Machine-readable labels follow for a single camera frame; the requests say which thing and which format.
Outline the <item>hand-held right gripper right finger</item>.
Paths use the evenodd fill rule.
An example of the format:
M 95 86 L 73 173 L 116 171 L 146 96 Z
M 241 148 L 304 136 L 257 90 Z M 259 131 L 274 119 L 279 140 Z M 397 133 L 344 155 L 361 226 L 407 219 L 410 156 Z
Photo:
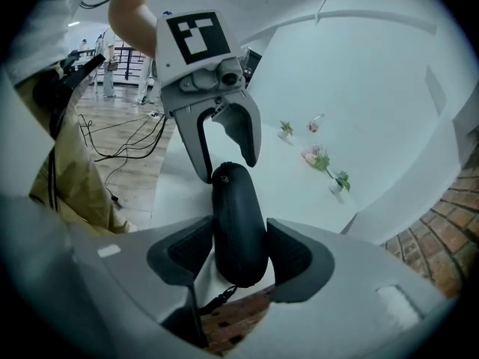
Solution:
M 377 245 L 274 218 L 267 240 L 269 309 L 227 359 L 407 359 L 451 311 Z

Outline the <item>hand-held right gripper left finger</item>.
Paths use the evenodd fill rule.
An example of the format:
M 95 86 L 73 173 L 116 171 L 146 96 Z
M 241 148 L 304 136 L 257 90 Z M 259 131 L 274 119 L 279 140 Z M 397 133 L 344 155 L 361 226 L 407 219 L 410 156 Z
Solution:
M 99 304 L 120 348 L 207 346 L 195 280 L 213 247 L 211 217 L 104 237 L 94 246 L 106 280 Z

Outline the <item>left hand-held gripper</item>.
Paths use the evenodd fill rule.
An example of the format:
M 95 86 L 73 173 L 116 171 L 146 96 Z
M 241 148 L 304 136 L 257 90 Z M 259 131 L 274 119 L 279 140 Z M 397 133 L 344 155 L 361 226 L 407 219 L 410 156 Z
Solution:
M 260 111 L 245 89 L 239 42 L 216 10 L 158 18 L 156 74 L 166 114 L 174 119 L 198 177 L 211 182 L 213 168 L 204 121 L 221 124 L 253 168 L 261 148 Z

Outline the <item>person's left forearm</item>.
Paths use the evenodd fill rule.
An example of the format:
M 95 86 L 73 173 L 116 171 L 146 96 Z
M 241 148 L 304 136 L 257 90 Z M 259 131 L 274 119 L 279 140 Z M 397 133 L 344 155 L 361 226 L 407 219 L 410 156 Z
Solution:
M 147 0 L 110 0 L 108 19 L 113 32 L 132 48 L 156 57 L 157 18 Z

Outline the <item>glass with pink flower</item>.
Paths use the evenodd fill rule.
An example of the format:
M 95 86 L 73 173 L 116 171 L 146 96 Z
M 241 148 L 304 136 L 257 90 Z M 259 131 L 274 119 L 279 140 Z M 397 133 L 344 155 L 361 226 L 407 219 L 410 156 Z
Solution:
M 314 117 L 312 120 L 310 120 L 307 125 L 308 131 L 312 134 L 318 133 L 321 126 L 323 125 L 325 117 L 326 115 L 324 113 L 321 113 Z

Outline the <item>black metal railing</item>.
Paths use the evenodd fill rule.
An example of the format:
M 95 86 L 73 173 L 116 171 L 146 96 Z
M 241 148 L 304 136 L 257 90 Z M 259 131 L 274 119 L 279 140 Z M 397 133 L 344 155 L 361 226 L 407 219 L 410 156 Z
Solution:
M 83 65 L 96 55 L 96 49 L 74 49 L 70 55 L 78 57 L 76 65 Z M 122 40 L 115 41 L 115 60 L 118 68 L 113 72 L 113 81 L 121 85 L 137 85 L 145 56 Z

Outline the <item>person's khaki trousers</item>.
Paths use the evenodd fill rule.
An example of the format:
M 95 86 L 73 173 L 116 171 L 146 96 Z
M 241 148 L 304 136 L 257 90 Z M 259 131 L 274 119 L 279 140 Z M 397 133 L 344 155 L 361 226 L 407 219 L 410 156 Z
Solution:
M 83 82 L 74 90 L 55 138 L 58 214 L 65 221 L 87 224 L 98 236 L 135 232 L 137 226 L 116 209 L 81 133 L 76 104 L 87 87 Z

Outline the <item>white robot with black panel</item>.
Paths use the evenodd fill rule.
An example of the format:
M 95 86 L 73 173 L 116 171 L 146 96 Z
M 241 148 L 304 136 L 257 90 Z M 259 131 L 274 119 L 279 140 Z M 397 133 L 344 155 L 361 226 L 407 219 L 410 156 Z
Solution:
M 116 94 L 113 80 L 113 66 L 117 61 L 115 60 L 115 33 L 111 28 L 107 28 L 97 38 L 95 54 L 101 54 L 105 58 L 103 62 L 103 96 L 105 98 L 114 98 Z

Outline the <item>person's grey t-shirt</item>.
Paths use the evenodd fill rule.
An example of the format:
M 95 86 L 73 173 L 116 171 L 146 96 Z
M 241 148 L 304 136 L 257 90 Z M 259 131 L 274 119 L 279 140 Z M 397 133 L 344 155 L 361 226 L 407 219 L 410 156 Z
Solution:
M 12 85 L 67 57 L 65 36 L 80 0 L 39 0 L 10 45 L 5 72 Z

